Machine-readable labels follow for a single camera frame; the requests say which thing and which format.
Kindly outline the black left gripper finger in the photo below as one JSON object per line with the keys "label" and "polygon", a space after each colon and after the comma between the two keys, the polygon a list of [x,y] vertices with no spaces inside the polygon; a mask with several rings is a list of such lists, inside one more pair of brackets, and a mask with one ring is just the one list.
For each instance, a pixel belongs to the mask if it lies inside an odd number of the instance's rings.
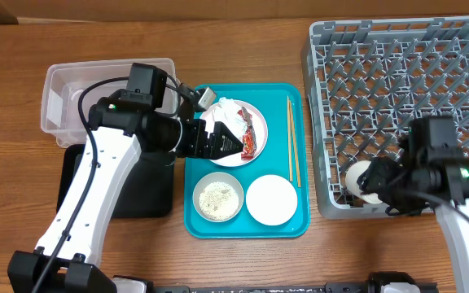
{"label": "black left gripper finger", "polygon": [[229,155],[240,153],[243,150],[243,143],[240,141],[233,142],[230,140],[224,140],[218,142],[213,148],[213,158],[215,160],[222,159]]}
{"label": "black left gripper finger", "polygon": [[241,141],[230,131],[230,129],[223,122],[218,121],[214,124],[213,133],[224,140],[233,143],[241,143]]}

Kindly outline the white napkin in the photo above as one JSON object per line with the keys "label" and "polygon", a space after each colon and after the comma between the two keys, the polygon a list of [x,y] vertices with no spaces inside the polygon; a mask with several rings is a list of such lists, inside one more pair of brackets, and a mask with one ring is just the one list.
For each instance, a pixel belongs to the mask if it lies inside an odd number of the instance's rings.
{"label": "white napkin", "polygon": [[213,109],[213,120],[222,122],[235,137],[241,138],[247,130],[247,123],[239,114],[240,110],[241,106],[233,99],[222,97]]}

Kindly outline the red snack wrapper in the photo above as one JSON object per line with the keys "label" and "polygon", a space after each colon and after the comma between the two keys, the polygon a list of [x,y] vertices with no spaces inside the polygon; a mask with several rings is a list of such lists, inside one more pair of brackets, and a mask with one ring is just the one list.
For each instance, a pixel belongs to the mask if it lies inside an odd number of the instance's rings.
{"label": "red snack wrapper", "polygon": [[247,125],[243,135],[243,151],[241,154],[241,159],[243,161],[249,161],[254,158],[257,150],[256,134],[252,124],[252,115],[248,112],[246,107],[241,107],[241,109],[238,111],[238,114],[242,116]]}

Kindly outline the grey bowl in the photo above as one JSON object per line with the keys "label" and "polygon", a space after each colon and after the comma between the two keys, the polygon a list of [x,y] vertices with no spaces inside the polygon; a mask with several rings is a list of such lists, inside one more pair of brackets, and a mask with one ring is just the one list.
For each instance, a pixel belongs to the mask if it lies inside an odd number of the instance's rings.
{"label": "grey bowl", "polygon": [[[201,178],[198,183],[195,185],[195,188],[193,190],[193,195],[192,195],[192,203],[195,207],[195,210],[207,221],[211,221],[209,219],[207,219],[204,214],[201,212],[201,210],[199,209],[199,194],[201,193],[201,191],[210,183],[212,182],[215,182],[215,181],[221,181],[221,182],[225,182],[231,186],[234,187],[234,189],[236,190],[238,196],[239,196],[239,207],[238,207],[238,210],[237,212],[229,219],[231,220],[232,218],[234,218],[241,210],[242,206],[243,206],[243,203],[244,203],[244,199],[245,199],[245,196],[244,196],[244,191],[243,191],[243,187],[241,186],[241,184],[239,183],[239,181],[232,175],[230,175],[229,173],[223,173],[223,172],[214,172],[214,173],[210,173],[206,176],[204,176],[203,178]],[[226,222],[226,221],[211,221],[211,222],[215,222],[215,223],[220,223],[220,222]]]}

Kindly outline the white plastic cup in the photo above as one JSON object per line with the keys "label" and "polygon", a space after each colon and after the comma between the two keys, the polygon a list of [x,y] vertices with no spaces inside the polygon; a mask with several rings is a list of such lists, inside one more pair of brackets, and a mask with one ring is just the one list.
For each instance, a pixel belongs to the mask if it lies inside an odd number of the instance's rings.
{"label": "white plastic cup", "polygon": [[379,204],[382,201],[377,193],[364,193],[362,183],[364,182],[365,173],[370,167],[369,160],[362,160],[352,164],[345,175],[346,190],[366,203]]}

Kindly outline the pile of rice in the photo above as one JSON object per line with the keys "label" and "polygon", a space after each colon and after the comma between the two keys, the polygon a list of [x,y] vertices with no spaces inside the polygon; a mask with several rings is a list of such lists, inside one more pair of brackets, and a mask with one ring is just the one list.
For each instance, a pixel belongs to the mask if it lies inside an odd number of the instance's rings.
{"label": "pile of rice", "polygon": [[215,181],[199,194],[199,209],[211,221],[229,220],[238,210],[239,196],[233,186]]}

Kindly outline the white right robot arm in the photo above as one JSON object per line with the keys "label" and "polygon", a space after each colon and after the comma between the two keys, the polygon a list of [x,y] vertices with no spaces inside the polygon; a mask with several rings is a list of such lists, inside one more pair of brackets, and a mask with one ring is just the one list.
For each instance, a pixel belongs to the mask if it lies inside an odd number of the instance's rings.
{"label": "white right robot arm", "polygon": [[469,158],[450,116],[413,120],[399,144],[401,158],[375,157],[347,171],[348,191],[386,204],[389,216],[419,216],[430,208],[448,246],[455,286],[469,292]]}

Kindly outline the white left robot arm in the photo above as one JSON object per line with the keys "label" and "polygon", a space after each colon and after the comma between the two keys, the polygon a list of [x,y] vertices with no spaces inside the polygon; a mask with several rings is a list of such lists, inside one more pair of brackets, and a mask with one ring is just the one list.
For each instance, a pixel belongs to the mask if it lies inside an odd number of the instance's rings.
{"label": "white left robot arm", "polygon": [[217,160],[240,153],[243,143],[221,122],[211,133],[205,120],[160,113],[164,92],[184,98],[191,112],[207,110],[210,88],[179,84],[154,65],[133,63],[124,89],[89,111],[77,103],[86,143],[80,164],[55,219],[32,252],[15,251],[7,267],[15,292],[139,292],[152,282],[109,278],[99,269],[105,234],[130,171],[143,153]]}

